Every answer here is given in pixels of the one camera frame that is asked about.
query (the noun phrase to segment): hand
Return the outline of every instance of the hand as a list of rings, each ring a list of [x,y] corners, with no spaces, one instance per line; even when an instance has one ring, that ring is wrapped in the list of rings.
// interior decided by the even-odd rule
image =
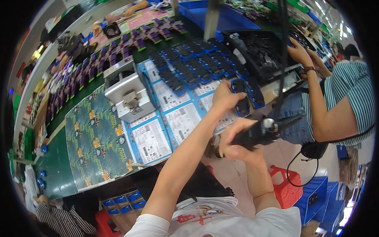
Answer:
[[[318,73],[321,75],[322,78],[326,78],[332,75],[332,73],[325,66],[322,59],[320,59],[320,57],[317,55],[316,52],[308,49],[308,53],[309,53],[310,58],[312,59],[312,63],[315,69],[318,71]]]
[[[287,46],[287,51],[290,56],[298,63],[301,63],[305,67],[313,67],[311,58],[309,57],[307,51],[299,44],[295,39],[290,37],[291,43],[295,46],[292,48]]]
[[[134,12],[135,12],[134,7],[129,7],[128,9],[124,11],[124,17],[130,17],[131,15],[134,14]]]
[[[238,101],[247,96],[244,92],[232,93],[230,91],[230,86],[230,81],[222,80],[213,94],[212,108],[222,111],[223,114],[234,108]]]
[[[219,144],[219,154],[221,157],[225,156],[228,160],[236,159],[248,162],[253,166],[266,167],[265,159],[263,158],[263,148],[249,151],[246,148],[239,145],[230,145],[236,134],[249,128],[257,121],[237,118],[236,121],[225,128],[221,134],[221,140]]]
[[[103,32],[103,29],[101,28],[100,25],[93,24],[92,25],[92,31],[94,33],[94,38],[96,38],[96,37],[98,37]]]
[[[59,71],[62,71],[64,66],[66,65],[67,60],[69,57],[67,55],[64,55],[61,62],[59,63]]]

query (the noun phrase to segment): jeans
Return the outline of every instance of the jeans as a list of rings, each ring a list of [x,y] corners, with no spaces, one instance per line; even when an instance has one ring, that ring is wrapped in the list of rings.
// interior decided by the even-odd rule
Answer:
[[[274,118],[276,109],[277,108],[274,107],[274,109],[267,115],[267,117]],[[284,99],[283,104],[280,108],[279,119],[288,118],[299,114],[305,115],[305,109],[302,104],[301,92],[295,92]],[[280,138],[292,144],[304,145],[307,142],[314,142],[306,116],[304,116],[293,126],[282,131],[280,133]]]

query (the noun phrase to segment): black cable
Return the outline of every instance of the black cable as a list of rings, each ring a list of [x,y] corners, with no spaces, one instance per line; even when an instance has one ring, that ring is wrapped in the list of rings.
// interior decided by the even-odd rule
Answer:
[[[312,176],[312,178],[306,183],[306,184],[303,184],[303,185],[296,185],[296,184],[293,184],[291,181],[290,181],[290,175],[288,174],[288,169],[290,168],[290,165],[292,164],[292,162],[295,160],[296,157],[298,157],[298,155],[301,153],[301,151],[299,151],[299,153],[291,160],[291,162],[288,164],[287,166],[287,180],[288,182],[292,185],[292,186],[295,186],[295,187],[304,187],[305,185],[309,184],[312,179],[316,176],[316,173],[318,171],[318,159],[317,159],[317,167],[316,167],[316,171],[314,173],[314,175]]]
[[[280,109],[283,104],[283,87],[284,87],[284,73],[287,66],[287,42],[288,42],[288,15],[287,15],[287,1],[278,0],[279,15],[282,17],[282,73],[280,75],[279,95],[277,98],[277,105],[274,112],[274,120],[278,121],[280,116]]]

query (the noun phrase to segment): red plastic stool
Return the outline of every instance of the red plastic stool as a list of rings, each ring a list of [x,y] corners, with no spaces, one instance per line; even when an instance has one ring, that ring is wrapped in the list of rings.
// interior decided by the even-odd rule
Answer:
[[[121,231],[113,233],[111,227],[108,224],[108,221],[111,219],[111,217],[105,209],[98,211],[95,214],[95,218],[97,221],[97,231],[95,235],[97,237],[119,237],[123,235]]]
[[[278,172],[280,172],[283,177],[283,181],[280,184],[274,185],[274,193],[276,199],[278,200],[282,209],[292,207],[303,195],[303,188],[295,187],[292,184],[290,184],[290,182],[288,182],[286,169],[276,167],[275,165],[272,165],[271,169],[273,169],[270,172],[271,178]],[[298,173],[296,173],[295,171],[288,170],[288,175],[290,181],[293,184],[301,185],[301,178]]]

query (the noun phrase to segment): barcode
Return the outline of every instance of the barcode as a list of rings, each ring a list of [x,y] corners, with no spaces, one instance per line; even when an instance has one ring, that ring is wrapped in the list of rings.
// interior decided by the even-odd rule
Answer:
[[[182,130],[179,130],[179,135],[180,135],[180,137],[181,137],[182,140],[185,139],[185,138],[184,138],[184,135],[183,135],[183,133],[182,133]]]
[[[180,108],[179,112],[180,112],[181,115],[185,115],[186,114],[186,111],[184,110],[184,108]]]

